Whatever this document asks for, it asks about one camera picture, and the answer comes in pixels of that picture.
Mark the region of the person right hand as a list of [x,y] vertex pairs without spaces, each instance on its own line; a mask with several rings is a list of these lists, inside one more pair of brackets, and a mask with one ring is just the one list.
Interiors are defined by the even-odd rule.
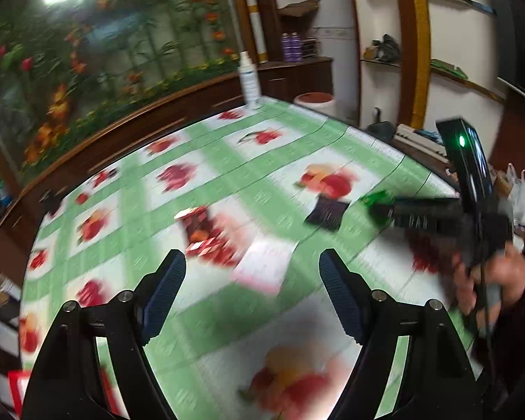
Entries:
[[451,258],[453,282],[460,311],[473,317],[481,336],[491,331],[505,307],[514,305],[525,291],[525,257],[512,243],[481,266],[467,268],[462,255]]

